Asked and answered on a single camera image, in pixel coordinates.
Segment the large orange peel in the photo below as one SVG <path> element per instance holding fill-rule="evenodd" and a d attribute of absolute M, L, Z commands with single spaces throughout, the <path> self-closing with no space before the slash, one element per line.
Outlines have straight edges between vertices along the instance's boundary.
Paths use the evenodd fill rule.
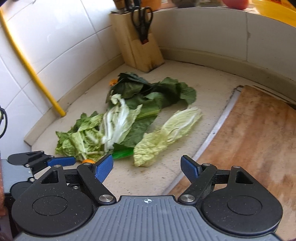
<path fill-rule="evenodd" d="M 86 159 L 82 161 L 82 164 L 90 165 L 90 164 L 95 164 L 96 162 L 90 159 Z"/>

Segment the green plastic wrapper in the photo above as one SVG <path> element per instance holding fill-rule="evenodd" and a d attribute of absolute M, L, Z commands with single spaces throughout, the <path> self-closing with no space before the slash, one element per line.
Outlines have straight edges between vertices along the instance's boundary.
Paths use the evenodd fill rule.
<path fill-rule="evenodd" d="M 114 159 L 123 159 L 133 155 L 133 148 L 126 148 L 122 150 L 113 151 L 112 157 Z"/>

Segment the green napa cabbage leaves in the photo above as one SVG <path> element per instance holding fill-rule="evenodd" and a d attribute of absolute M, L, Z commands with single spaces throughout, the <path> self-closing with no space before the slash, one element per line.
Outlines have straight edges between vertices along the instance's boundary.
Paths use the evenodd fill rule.
<path fill-rule="evenodd" d="M 88 116 L 82 113 L 75 125 L 67 132 L 58 132 L 55 153 L 73 156 L 77 161 L 90 159 L 97 162 L 126 138 L 142 110 L 142 105 L 131 109 L 121 97 L 111 97 L 112 108 L 104 114 L 94 112 Z"/>

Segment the pale yellow cabbage leaf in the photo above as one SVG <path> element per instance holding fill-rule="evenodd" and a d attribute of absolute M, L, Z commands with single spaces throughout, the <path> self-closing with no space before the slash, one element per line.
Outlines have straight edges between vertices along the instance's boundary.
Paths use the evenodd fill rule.
<path fill-rule="evenodd" d="M 134 165 L 149 167 L 156 161 L 156 156 L 169 145 L 188 135 L 192 127 L 202 117 L 198 107 L 175 112 L 157 131 L 145 133 L 142 140 L 133 149 Z"/>

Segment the wooden cutting board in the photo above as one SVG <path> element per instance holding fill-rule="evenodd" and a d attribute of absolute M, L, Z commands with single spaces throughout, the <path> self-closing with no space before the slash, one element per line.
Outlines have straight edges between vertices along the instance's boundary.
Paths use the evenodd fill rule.
<path fill-rule="evenodd" d="M 295 240 L 295 107 L 241 90 L 180 190 L 180 240 Z"/>

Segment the dark green leafy vegetable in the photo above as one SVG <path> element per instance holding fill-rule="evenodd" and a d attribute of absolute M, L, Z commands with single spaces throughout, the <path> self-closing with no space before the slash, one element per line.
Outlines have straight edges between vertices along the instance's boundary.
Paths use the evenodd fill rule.
<path fill-rule="evenodd" d="M 179 101 L 188 105 L 196 101 L 196 90 L 184 82 L 166 77 L 160 82 L 150 83 L 135 73 L 120 73 L 118 81 L 111 85 L 106 103 L 111 107 L 111 97 L 120 94 L 130 110 L 142 107 L 123 140 L 115 142 L 114 149 L 134 148 L 154 122 L 163 108 Z"/>

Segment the small orange peel piece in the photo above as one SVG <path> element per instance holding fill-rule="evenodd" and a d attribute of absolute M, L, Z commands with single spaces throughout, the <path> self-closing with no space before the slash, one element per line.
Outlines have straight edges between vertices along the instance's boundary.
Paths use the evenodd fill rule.
<path fill-rule="evenodd" d="M 109 85 L 110 86 L 114 86 L 118 83 L 118 79 L 112 79 L 110 82 L 109 82 Z"/>

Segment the wooden knife block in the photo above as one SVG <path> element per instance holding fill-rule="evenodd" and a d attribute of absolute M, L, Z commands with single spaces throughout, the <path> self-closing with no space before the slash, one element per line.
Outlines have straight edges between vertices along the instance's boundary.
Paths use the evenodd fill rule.
<path fill-rule="evenodd" d="M 132 14 L 109 14 L 112 28 L 125 63 L 148 73 L 165 63 L 159 46 L 151 30 L 148 42 L 142 44 L 132 23 Z"/>

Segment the red tomato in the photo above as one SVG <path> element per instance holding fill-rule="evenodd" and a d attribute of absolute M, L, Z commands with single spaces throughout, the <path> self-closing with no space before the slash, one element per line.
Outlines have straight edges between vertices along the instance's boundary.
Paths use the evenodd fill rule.
<path fill-rule="evenodd" d="M 249 0 L 222 0 L 231 9 L 245 10 L 249 5 Z"/>

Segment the yellow detergent jug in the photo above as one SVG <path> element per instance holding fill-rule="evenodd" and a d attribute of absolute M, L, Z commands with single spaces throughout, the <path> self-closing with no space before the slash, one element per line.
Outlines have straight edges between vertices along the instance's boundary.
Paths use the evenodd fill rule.
<path fill-rule="evenodd" d="M 295 27 L 295 1 L 253 0 L 252 3 L 260 15 Z"/>

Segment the wooden handled knife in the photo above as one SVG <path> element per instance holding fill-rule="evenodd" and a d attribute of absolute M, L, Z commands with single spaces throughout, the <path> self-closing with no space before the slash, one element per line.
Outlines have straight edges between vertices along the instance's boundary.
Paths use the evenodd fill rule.
<path fill-rule="evenodd" d="M 125 8 L 125 1 L 124 0 L 113 0 L 113 2 L 118 10 Z"/>

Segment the black handled knife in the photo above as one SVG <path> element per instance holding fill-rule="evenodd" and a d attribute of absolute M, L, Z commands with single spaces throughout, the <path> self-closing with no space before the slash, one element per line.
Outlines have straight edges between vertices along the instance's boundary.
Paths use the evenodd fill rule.
<path fill-rule="evenodd" d="M 132 11 L 134 8 L 138 8 L 141 5 L 141 0 L 124 0 L 125 10 Z"/>

